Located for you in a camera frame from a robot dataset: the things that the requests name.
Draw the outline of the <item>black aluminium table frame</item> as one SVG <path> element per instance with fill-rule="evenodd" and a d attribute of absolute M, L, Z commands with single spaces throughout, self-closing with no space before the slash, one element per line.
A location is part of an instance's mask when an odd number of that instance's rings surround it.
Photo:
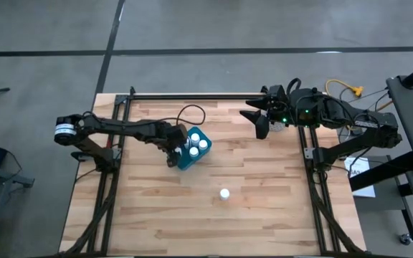
<path fill-rule="evenodd" d="M 296 128 L 255 138 L 240 115 L 246 93 L 99 94 L 99 117 L 198 123 L 211 150 L 186 171 L 169 168 L 154 145 L 95 134 L 115 149 L 117 173 L 82 162 L 59 247 L 61 258 L 122 256 L 318 256 L 344 246 L 310 200 L 303 148 L 335 145 L 336 134 Z M 219 192 L 230 197 L 222 201 Z"/>

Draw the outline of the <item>blue plastic basket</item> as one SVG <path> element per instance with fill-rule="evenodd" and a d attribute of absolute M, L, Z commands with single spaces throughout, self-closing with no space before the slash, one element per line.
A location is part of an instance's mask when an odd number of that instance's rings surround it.
<path fill-rule="evenodd" d="M 185 149 L 184 145 L 180 146 L 179 148 L 182 149 L 182 156 L 180 157 L 180 160 L 178 162 L 177 167 L 180 170 L 187 170 L 189 167 L 194 165 L 197 161 L 200 161 L 211 149 L 212 147 L 212 141 L 207 137 L 207 135 L 199 128 L 199 127 L 192 127 L 188 130 L 188 137 L 190 139 L 191 135 L 193 133 L 197 133 L 200 136 L 200 140 L 206 140 L 209 147 L 206 150 L 199 150 L 199 156 L 198 158 L 192 159 L 189 156 L 189 149 Z"/>

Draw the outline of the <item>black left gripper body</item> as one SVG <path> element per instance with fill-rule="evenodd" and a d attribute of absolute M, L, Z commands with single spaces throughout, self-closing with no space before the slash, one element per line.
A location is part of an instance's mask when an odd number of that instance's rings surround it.
<path fill-rule="evenodd" d="M 154 144 L 161 150 L 174 150 L 184 145 L 187 137 L 188 133 L 185 125 L 172 125 L 167 122 L 161 122 L 157 125 Z"/>

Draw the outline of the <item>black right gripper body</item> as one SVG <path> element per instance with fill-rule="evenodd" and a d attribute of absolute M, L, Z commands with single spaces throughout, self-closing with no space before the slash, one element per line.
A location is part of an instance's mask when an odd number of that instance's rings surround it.
<path fill-rule="evenodd" d="M 297 98 L 292 99 L 295 96 L 294 92 L 299 89 L 300 85 L 296 85 L 294 90 L 290 87 L 290 93 L 287 94 L 282 85 L 273 85 L 269 88 L 269 119 L 272 123 L 300 125 L 295 107 Z"/>

